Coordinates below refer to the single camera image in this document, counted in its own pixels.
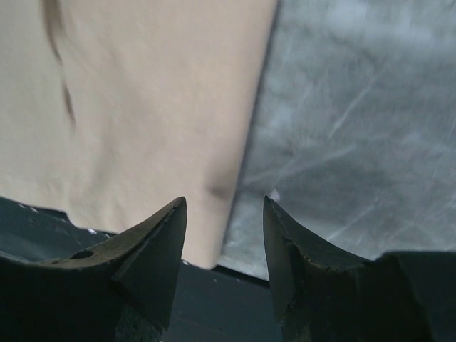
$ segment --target scratched metal sheet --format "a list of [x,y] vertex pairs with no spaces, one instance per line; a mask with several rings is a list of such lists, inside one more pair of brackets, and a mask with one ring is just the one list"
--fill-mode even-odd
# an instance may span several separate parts
[[455,2],[281,2],[220,264],[267,279],[265,194],[363,257],[455,249]]

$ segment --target beige fabric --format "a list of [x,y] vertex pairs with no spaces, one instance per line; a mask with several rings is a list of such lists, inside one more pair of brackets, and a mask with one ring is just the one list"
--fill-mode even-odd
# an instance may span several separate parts
[[276,0],[2,0],[0,195],[121,232],[184,195],[217,261]]

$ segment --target black surface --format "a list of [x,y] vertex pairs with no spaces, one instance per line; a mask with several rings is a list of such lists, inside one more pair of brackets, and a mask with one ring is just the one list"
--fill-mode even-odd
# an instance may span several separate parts
[[268,284],[222,267],[181,267],[163,342],[277,342]]
[[456,253],[402,252],[397,259],[413,296],[425,308],[434,341],[456,341]]
[[[68,258],[113,234],[78,229],[65,214],[0,198],[0,252],[23,261]],[[164,342],[282,341],[268,284],[228,269],[182,263]]]

